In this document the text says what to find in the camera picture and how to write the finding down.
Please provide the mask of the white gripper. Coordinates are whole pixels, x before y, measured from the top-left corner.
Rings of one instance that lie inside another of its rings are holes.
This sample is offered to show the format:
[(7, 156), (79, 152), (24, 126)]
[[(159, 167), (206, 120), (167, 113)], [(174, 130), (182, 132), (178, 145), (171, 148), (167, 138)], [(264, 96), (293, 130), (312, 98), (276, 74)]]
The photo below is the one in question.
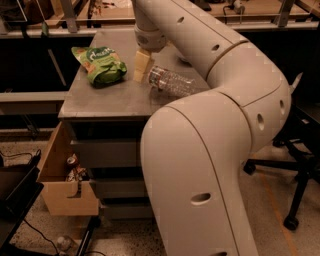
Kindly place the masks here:
[(160, 52), (167, 44), (166, 37), (159, 31), (145, 31), (134, 27), (136, 42), (142, 49), (136, 51), (133, 80), (143, 83), (147, 77), (147, 69), (152, 62), (151, 52)]

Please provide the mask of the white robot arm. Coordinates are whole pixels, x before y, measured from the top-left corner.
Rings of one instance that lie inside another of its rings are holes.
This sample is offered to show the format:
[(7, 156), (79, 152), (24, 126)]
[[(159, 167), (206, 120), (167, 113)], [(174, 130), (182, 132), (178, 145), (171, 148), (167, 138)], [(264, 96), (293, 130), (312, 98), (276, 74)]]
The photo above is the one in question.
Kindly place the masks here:
[(209, 86), (161, 107), (141, 137), (167, 256), (258, 256), (239, 171), (283, 127), (288, 82), (254, 44), (189, 0), (132, 2), (143, 48), (156, 51), (165, 37)]

